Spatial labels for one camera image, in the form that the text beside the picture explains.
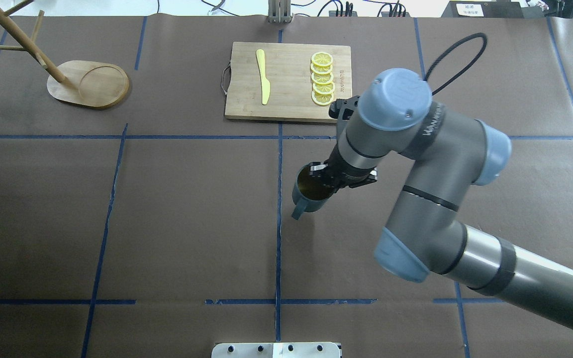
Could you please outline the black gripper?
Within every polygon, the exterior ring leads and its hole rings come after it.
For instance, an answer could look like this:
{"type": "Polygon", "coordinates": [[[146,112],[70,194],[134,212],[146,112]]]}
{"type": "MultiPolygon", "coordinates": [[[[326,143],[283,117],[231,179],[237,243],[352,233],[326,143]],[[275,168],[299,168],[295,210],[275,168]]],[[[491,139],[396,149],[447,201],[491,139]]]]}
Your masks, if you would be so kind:
{"type": "Polygon", "coordinates": [[[357,188],[378,181],[377,168],[361,169],[350,165],[341,156],[337,146],[323,162],[309,163],[309,177],[318,188],[337,192],[348,186],[357,188]]]}

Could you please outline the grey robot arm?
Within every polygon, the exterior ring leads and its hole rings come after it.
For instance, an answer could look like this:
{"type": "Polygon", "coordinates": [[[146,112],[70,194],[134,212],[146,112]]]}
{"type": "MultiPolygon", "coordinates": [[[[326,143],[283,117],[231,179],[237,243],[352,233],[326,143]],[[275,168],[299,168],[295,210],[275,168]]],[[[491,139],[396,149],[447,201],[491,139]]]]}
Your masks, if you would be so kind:
{"type": "Polygon", "coordinates": [[[391,152],[414,161],[375,249],[385,270],[416,283],[434,272],[573,330],[572,269],[457,221],[469,188],[507,165],[507,135],[449,111],[402,68],[377,75],[363,95],[336,100],[329,115],[337,141],[326,161],[308,165],[316,190],[374,183],[391,152]]]}

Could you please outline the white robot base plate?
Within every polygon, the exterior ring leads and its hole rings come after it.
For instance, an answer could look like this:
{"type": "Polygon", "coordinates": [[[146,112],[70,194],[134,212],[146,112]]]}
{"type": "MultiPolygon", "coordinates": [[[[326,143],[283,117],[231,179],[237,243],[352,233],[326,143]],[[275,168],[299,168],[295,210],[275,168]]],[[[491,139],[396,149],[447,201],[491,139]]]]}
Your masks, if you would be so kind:
{"type": "Polygon", "coordinates": [[[212,358],[341,358],[334,342],[222,343],[214,345],[212,358]]]}

